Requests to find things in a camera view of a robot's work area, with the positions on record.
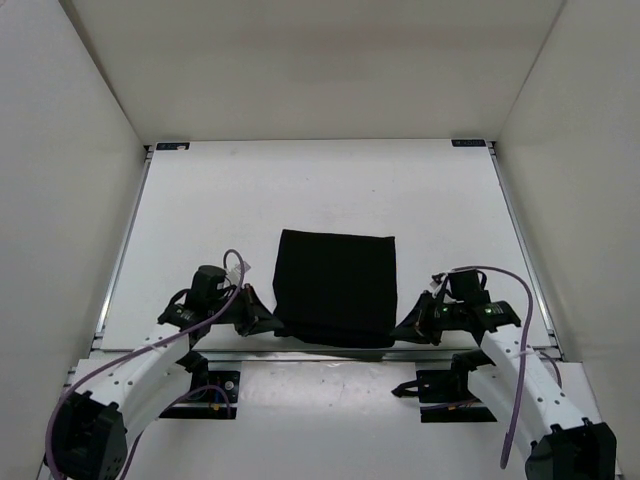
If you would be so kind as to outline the black skirt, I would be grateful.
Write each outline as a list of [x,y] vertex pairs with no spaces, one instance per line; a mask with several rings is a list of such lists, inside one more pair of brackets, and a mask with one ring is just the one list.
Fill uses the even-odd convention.
[[280,336],[340,348],[389,348],[397,320],[396,245],[285,229],[272,287]]

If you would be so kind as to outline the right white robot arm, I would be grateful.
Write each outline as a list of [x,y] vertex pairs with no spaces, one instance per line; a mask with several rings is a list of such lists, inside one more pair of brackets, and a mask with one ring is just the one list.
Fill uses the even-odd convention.
[[617,439],[565,393],[529,342],[534,302],[521,319],[487,289],[491,266],[465,266],[432,277],[411,312],[391,332],[396,341],[437,346],[444,333],[470,334],[477,347],[456,354],[440,376],[417,377],[393,390],[397,398],[421,397],[428,411],[483,405],[506,433],[500,465],[511,452],[524,458],[529,479],[613,479]]

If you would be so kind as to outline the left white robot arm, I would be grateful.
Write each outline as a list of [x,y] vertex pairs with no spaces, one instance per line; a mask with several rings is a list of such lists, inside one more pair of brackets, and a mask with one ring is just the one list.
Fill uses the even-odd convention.
[[210,379],[207,359],[194,348],[217,324],[242,336],[279,328],[245,283],[248,268],[199,267],[137,349],[66,390],[45,434],[53,478],[125,478],[144,430],[176,404],[202,399],[233,412],[224,382]]

